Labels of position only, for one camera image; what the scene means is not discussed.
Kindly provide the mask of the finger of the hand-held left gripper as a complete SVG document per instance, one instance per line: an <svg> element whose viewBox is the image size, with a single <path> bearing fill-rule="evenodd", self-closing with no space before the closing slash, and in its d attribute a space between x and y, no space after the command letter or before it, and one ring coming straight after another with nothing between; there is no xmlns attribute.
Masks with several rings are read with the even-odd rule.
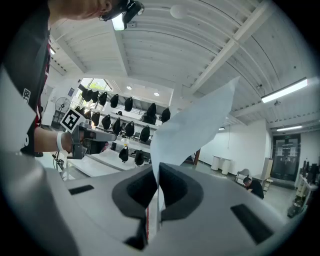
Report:
<svg viewBox="0 0 320 256"><path fill-rule="evenodd" d="M100 154L106 147L107 143L114 142L116 139L117 136L113 133L108 133L101 130L86 130L83 138L85 154Z"/></svg>

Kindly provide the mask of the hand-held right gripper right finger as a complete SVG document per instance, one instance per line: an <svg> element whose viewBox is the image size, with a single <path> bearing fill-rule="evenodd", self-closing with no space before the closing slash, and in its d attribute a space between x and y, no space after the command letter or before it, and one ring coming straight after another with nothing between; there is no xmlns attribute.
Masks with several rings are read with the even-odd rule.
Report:
<svg viewBox="0 0 320 256"><path fill-rule="evenodd" d="M165 210L157 256L270 256L285 226L259 197L233 181L161 163Z"/></svg>

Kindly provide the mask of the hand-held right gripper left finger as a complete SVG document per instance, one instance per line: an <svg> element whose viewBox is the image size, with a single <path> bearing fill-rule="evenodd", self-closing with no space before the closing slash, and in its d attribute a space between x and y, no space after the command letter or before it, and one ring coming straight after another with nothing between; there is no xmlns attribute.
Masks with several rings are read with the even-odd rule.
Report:
<svg viewBox="0 0 320 256"><path fill-rule="evenodd" d="M63 184L80 256L149 255L147 207L157 189L151 165Z"/></svg>

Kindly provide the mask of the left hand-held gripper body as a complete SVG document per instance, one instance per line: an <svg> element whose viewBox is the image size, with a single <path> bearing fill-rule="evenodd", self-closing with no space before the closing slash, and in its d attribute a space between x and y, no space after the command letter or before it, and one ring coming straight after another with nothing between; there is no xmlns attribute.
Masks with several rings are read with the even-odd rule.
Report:
<svg viewBox="0 0 320 256"><path fill-rule="evenodd" d="M72 153L71 159L81 160L85 156L84 133L88 128L87 120L79 112L70 108L60 124L66 132L59 133L59 149Z"/></svg>

